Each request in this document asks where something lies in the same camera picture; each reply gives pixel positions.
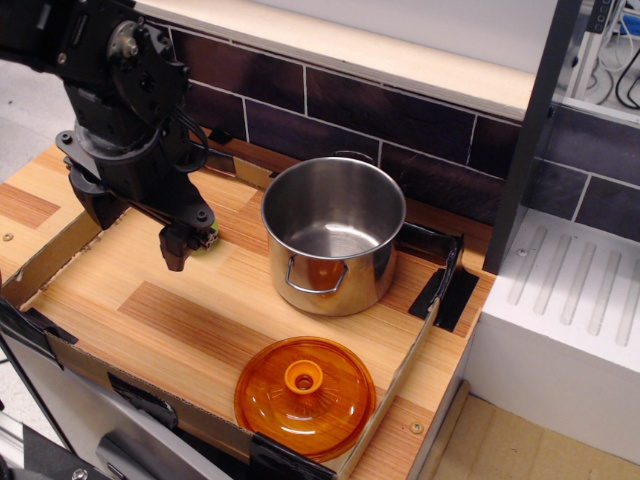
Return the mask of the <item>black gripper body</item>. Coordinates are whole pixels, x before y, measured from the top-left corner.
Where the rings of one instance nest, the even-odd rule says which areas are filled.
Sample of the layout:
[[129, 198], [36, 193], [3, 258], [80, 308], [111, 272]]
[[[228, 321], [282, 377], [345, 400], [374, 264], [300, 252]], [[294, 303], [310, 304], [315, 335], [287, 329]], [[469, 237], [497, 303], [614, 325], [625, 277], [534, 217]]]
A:
[[78, 125], [56, 137], [65, 163], [80, 169], [128, 207], [164, 226], [180, 224], [202, 229], [215, 215], [188, 174], [201, 168], [206, 148], [195, 148], [194, 133], [206, 141], [202, 129], [184, 111], [173, 110], [157, 129], [150, 129], [130, 145], [104, 140]]

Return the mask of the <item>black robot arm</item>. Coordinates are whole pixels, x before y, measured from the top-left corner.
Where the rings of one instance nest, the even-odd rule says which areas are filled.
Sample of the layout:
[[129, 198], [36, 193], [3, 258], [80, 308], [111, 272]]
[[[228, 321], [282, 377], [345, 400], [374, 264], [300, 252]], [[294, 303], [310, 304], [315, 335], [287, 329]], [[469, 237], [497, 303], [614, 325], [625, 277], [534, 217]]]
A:
[[186, 113], [189, 70], [131, 1], [5, 1], [1, 56], [60, 78], [75, 125], [60, 133], [72, 189], [110, 227], [127, 208], [157, 221], [167, 267], [217, 238], [190, 174], [208, 139]]

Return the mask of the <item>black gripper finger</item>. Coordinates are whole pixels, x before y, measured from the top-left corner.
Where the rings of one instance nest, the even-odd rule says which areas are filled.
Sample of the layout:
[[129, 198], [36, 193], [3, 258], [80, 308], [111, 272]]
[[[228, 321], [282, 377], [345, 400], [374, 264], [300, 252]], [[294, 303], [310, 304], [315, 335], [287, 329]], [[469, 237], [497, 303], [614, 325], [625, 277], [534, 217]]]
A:
[[192, 252], [200, 248], [208, 249], [211, 246], [211, 230], [170, 224], [160, 231], [159, 239], [167, 268], [173, 272], [181, 272]]
[[127, 210], [125, 202], [90, 181], [80, 169], [71, 167], [68, 178], [76, 198], [102, 230], [110, 228]]

